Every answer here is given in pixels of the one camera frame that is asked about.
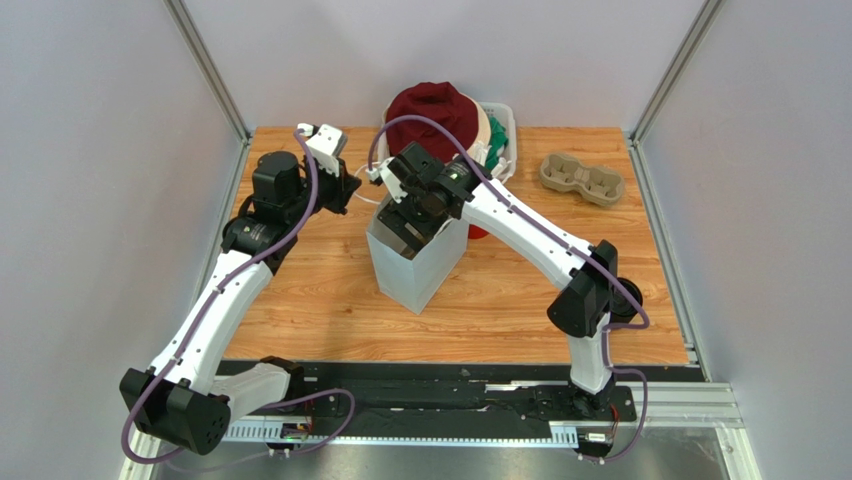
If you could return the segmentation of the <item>white paper bag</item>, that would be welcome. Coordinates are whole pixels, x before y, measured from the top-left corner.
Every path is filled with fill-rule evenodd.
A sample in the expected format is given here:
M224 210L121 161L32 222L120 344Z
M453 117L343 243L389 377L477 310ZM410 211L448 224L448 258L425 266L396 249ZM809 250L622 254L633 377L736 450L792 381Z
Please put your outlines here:
M415 314L421 314L444 281L456 267L468 246L469 224L449 218L437 235L420 251L405 242L383 224L378 215L382 208L394 206L394 195L401 191L383 161L373 165L367 178L382 178L391 184L390 191L376 208L366 228L370 257L380 291Z

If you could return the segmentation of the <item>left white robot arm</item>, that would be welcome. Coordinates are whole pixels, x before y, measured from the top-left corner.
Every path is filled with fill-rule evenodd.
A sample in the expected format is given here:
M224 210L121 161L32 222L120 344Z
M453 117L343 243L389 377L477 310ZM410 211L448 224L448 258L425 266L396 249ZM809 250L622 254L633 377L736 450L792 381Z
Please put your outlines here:
M248 308L278 272L307 219L321 209L346 213L361 182L336 154L297 158L276 151L259 159L252 184L252 194L223 230L206 295L151 365L128 369L120 382L130 411L122 448L137 463L146 460L132 451L131 429L174 445L177 453L206 455L242 417L306 399L303 366L279 357L267 356L226 380L215 375Z

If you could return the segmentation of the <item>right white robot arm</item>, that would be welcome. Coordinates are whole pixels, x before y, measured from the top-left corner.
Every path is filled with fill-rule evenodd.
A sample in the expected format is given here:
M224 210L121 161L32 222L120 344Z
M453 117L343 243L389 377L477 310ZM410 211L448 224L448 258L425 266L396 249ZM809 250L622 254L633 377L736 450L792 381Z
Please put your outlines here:
M421 251L440 226L456 219L487 231L536 267L558 291L547 316L568 338L571 383L590 396L610 390L603 329L619 284L613 245L569 234L528 209L481 165L464 156L445 164L416 142L369 165L367 176L390 195L380 220L412 250Z

